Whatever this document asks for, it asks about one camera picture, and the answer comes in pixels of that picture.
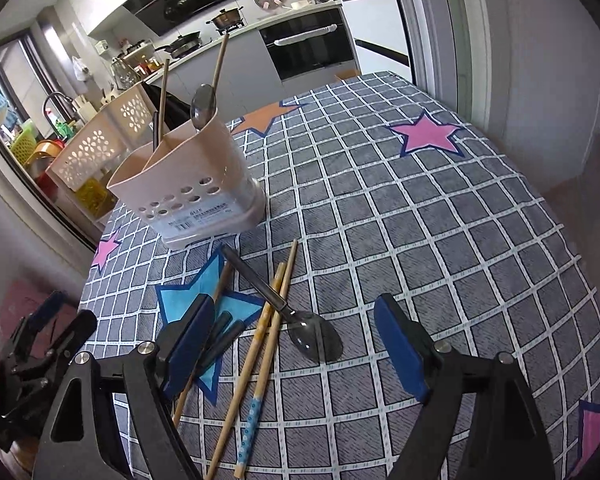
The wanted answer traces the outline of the green plastic basket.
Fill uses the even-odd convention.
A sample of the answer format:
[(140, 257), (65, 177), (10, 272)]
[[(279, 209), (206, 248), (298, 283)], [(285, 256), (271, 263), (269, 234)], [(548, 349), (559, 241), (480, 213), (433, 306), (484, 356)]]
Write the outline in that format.
[(15, 160), (19, 162), (21, 166), (24, 166), (29, 157), (33, 154), (36, 144), (38, 144), (38, 141), (36, 140), (34, 129), (30, 125), (27, 125), (27, 127), (24, 127), (18, 136), (15, 137), (14, 142), (10, 144), (9, 151), (12, 153), (12, 156), (15, 157)]

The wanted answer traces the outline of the long bamboo chopstick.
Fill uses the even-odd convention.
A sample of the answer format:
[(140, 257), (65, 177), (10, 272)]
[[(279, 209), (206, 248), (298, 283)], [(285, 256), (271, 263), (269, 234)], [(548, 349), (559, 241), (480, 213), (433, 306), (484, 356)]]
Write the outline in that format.
[(226, 32), (224, 34), (224, 36), (222, 37), (219, 55), (218, 55), (218, 58), (216, 59), (216, 63), (215, 63), (215, 69), (214, 69), (212, 84), (211, 84), (211, 87), (213, 88), (214, 91), (216, 91), (216, 89), (218, 88), (218, 84), (219, 84), (220, 76), (221, 76), (221, 70), (222, 70), (225, 53), (226, 53), (226, 48), (227, 48), (229, 39), (230, 39), (230, 33)]

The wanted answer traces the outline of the beige flower-pattern storage basket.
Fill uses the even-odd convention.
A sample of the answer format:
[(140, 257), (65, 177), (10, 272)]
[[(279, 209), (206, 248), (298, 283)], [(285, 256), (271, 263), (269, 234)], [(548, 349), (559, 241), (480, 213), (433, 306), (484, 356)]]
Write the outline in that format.
[(139, 82), (105, 104), (54, 159), (47, 174), (76, 192), (110, 162), (150, 140), (155, 107)]

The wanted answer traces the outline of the black frying pan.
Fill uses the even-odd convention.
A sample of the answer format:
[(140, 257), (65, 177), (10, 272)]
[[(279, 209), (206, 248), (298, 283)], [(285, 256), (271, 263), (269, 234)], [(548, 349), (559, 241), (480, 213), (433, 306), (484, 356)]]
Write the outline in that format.
[(187, 35), (178, 35), (170, 44), (155, 47), (156, 51), (166, 51), (171, 58), (182, 58), (184, 55), (194, 52), (201, 46), (200, 32), (190, 32)]

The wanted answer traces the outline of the copper cooking pot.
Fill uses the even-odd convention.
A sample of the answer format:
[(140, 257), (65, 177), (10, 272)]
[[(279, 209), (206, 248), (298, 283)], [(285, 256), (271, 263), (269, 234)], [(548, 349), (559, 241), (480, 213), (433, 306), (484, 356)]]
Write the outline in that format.
[(208, 24), (212, 24), (220, 34), (229, 32), (230, 30), (241, 28), (245, 26), (244, 20), (242, 19), (241, 6), (234, 9), (221, 9), (219, 14), (216, 14)]

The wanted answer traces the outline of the black kitchen faucet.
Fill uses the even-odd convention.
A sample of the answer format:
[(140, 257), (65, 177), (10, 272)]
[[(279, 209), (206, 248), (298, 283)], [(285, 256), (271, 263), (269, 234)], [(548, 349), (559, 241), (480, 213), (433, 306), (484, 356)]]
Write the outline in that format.
[(73, 106), (73, 99), (59, 91), (46, 94), (42, 104), (42, 113), (46, 122), (54, 131), (56, 131), (58, 122), (68, 124), (73, 120), (80, 119), (76, 108)]

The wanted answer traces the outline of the dark brown wooden chopstick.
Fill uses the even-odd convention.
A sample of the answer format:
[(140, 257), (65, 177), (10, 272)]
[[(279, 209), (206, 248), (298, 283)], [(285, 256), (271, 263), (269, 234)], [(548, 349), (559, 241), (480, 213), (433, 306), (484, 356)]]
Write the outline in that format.
[(154, 150), (156, 150), (162, 140), (163, 137), (163, 129), (164, 129), (164, 114), (166, 114), (166, 95), (168, 94), (168, 78), (169, 78), (169, 70), (170, 70), (170, 58), (164, 62), (163, 65), (163, 74), (162, 74), (162, 83), (161, 83), (161, 91), (160, 91), (160, 102), (158, 108), (158, 120), (157, 120), (157, 128), (156, 128), (156, 142), (154, 146)]

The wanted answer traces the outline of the pink perforated utensil holder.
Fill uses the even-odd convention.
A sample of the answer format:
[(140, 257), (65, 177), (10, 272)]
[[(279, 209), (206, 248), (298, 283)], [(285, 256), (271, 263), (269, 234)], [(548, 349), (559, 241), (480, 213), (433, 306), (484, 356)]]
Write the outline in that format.
[(108, 190), (171, 250), (248, 231), (265, 210), (265, 194), (218, 115), (200, 130), (186, 122), (156, 148), (147, 143), (132, 151)]

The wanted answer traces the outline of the built-in black oven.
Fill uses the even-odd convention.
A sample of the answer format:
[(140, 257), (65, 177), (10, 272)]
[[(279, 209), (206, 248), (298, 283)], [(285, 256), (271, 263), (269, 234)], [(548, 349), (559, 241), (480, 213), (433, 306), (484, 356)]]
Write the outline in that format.
[(338, 8), (266, 26), (260, 34), (281, 80), (354, 60)]

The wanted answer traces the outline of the black chopstick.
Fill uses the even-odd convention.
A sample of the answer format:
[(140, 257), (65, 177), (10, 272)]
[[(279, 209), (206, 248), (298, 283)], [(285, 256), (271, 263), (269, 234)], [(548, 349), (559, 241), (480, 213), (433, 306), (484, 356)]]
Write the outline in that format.
[(230, 348), (234, 340), (244, 331), (245, 328), (246, 324), (242, 320), (230, 324), (230, 327), (227, 330), (224, 330), (224, 332), (212, 342), (211, 346), (200, 358), (196, 368), (196, 375), (201, 376), (206, 370), (212, 367), (216, 360), (219, 359), (219, 357), (222, 356), (228, 348)]
[(233, 315), (231, 315), (230, 312), (224, 311), (219, 315), (212, 325), (207, 344), (204, 347), (204, 351), (201, 353), (199, 363), (204, 362), (204, 360), (211, 359), (215, 350), (221, 347), (223, 334), (228, 329), (228, 326), (232, 324), (232, 322)]

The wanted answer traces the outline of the grey checkered star tablecloth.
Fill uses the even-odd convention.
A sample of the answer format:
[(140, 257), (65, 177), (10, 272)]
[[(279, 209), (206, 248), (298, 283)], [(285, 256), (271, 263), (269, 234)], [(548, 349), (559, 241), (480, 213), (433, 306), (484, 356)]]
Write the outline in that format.
[(600, 304), (544, 198), (481, 132), (388, 72), (286, 99), (264, 130), (230, 128), (268, 210), (227, 244), (260, 275), (294, 257), (290, 303), (327, 318), (340, 359), (278, 341), (246, 475), (382, 479), (420, 407), (375, 327), (391, 294), (434, 339), (518, 361), (558, 478), (600, 404)]

